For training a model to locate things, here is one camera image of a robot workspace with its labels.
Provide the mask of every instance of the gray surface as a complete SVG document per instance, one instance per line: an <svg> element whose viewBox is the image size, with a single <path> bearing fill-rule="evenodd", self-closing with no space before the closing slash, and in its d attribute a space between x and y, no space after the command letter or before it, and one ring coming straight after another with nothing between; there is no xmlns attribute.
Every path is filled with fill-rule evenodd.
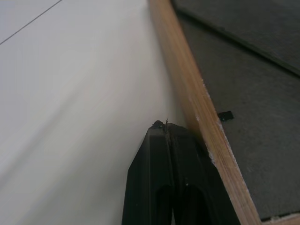
<svg viewBox="0 0 300 225"><path fill-rule="evenodd" d="M261 218L300 210L300 79L180 17Z"/></svg>
<svg viewBox="0 0 300 225"><path fill-rule="evenodd" d="M300 1L175 2L179 10L300 75Z"/></svg>

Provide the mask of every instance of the plywood edge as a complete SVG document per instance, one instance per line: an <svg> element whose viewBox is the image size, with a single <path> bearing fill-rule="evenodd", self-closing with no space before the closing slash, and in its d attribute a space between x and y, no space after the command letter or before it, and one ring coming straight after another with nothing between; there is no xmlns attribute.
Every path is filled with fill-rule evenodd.
<svg viewBox="0 0 300 225"><path fill-rule="evenodd" d="M300 225L300 214L295 213L282 218L275 218L262 225Z"/></svg>
<svg viewBox="0 0 300 225"><path fill-rule="evenodd" d="M149 0L187 126L210 152L242 225L262 224L170 0Z"/></svg>

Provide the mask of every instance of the small black piece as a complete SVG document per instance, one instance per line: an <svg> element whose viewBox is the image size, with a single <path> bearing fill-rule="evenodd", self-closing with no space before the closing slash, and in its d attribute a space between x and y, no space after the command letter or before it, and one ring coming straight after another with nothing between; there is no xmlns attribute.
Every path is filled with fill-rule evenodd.
<svg viewBox="0 0 300 225"><path fill-rule="evenodd" d="M122 225L240 225L208 152L189 131L156 121L127 175Z"/></svg>
<svg viewBox="0 0 300 225"><path fill-rule="evenodd" d="M221 121L229 121L229 120L232 120L234 118L233 113L231 111L220 112L217 115L218 115L218 117L220 118Z"/></svg>

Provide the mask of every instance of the thin line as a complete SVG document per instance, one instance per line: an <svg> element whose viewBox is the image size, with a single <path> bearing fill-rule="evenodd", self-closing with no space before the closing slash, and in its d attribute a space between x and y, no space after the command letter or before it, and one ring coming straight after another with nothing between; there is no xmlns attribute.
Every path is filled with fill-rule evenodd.
<svg viewBox="0 0 300 225"><path fill-rule="evenodd" d="M50 8L48 8L46 11L42 12L40 15L38 15L36 18L34 18L33 20L31 20L28 24L24 25L23 27L21 27L18 31L16 31L15 33L13 33L11 36L9 36L8 38L6 38L4 41L2 41L0 43L3 44L4 42L6 42L7 40L9 40L12 36L14 36L15 34L17 34L18 32L20 32L21 30L23 30L25 27L27 27L29 24L31 24L33 21L35 21L36 19L38 19L41 15L43 15L44 13L48 12L50 9L52 9L54 6L56 6L58 3L60 3L62 0L59 0L58 2L56 2L53 6L51 6Z"/></svg>

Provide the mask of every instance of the white surface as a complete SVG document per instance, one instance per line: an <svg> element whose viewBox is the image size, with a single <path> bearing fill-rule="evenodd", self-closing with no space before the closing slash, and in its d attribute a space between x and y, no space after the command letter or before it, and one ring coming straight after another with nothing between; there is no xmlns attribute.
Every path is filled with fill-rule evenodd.
<svg viewBox="0 0 300 225"><path fill-rule="evenodd" d="M119 225L155 120L184 124L145 0L63 0L0 45L0 224Z"/></svg>
<svg viewBox="0 0 300 225"><path fill-rule="evenodd" d="M0 43L59 0L1 0Z"/></svg>

